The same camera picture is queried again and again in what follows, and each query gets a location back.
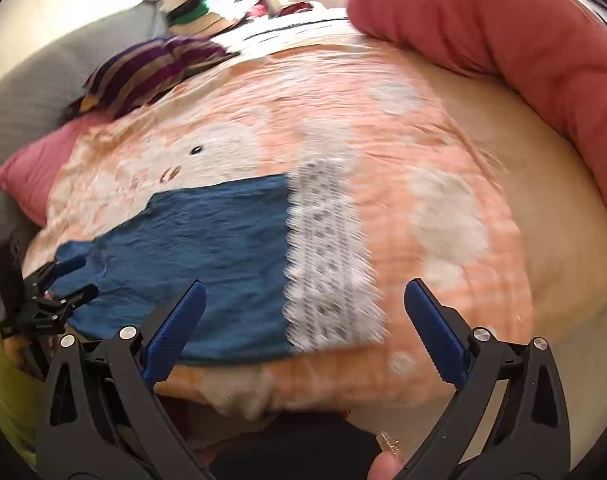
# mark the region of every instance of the red cushion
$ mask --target red cushion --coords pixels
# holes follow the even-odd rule
[[[503,78],[572,140],[607,204],[607,27],[578,1],[350,0],[347,13],[433,63]]]
[[[78,136],[90,126],[109,123],[101,112],[90,112],[14,152],[0,167],[0,188],[16,200],[37,225],[47,224],[50,189],[72,153]]]

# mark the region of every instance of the gray sofa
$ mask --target gray sofa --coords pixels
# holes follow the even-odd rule
[[[64,108],[82,96],[88,75],[125,47],[168,33],[160,0],[74,30],[36,52],[0,81],[0,165],[20,146],[60,125]],[[38,228],[0,191],[0,238],[14,227],[29,239]]]

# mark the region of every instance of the white lace trim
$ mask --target white lace trim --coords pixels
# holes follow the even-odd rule
[[[288,173],[285,319],[297,351],[382,342],[385,315],[348,192],[341,158],[316,158]]]

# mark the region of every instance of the clothing pile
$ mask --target clothing pile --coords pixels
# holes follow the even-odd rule
[[[212,38],[255,18],[277,18],[313,8],[309,2],[281,7],[271,0],[186,0],[166,18],[172,34]]]

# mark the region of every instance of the finger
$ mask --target finger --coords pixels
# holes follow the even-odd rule
[[[368,480],[392,480],[401,471],[402,467],[403,464],[399,462],[392,451],[384,451],[379,453],[370,466]]]

